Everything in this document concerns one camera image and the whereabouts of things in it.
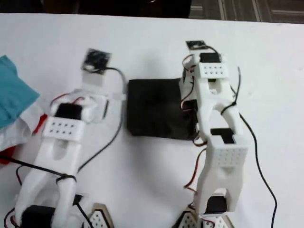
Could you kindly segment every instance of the white surface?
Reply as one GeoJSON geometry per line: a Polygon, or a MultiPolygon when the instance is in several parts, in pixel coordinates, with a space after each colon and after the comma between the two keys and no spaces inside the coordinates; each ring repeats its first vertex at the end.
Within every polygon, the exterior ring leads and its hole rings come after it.
{"type": "MultiPolygon", "coordinates": [[[[296,227],[303,213],[303,37],[304,25],[292,24],[0,15],[0,55],[6,54],[19,77],[48,102],[80,86],[80,64],[88,48],[113,53],[109,66],[121,69],[128,79],[180,77],[181,61],[189,53],[185,40],[203,39],[224,53],[235,88],[236,65],[241,68],[238,108],[256,133],[262,171],[278,199],[276,228],[296,227]]],[[[105,92],[121,91],[115,72],[108,72],[104,83],[105,92]]],[[[87,127],[85,158],[112,138],[118,110],[120,102],[110,103],[107,120],[87,127]]],[[[211,121],[214,126],[223,123],[219,114],[211,121]]],[[[258,174],[251,135],[244,132],[250,142],[244,187],[236,212],[229,217],[236,228],[267,228],[274,202],[258,174]]],[[[33,162],[40,137],[22,146],[17,157],[33,162]]],[[[107,205],[115,227],[167,228],[192,202],[192,193],[182,186],[193,172],[198,152],[191,142],[133,138],[124,129],[82,170],[77,186],[107,205]]],[[[0,170],[0,220],[13,207],[20,189],[16,167],[0,170]]],[[[20,170],[22,179],[28,170],[20,170]]]]}

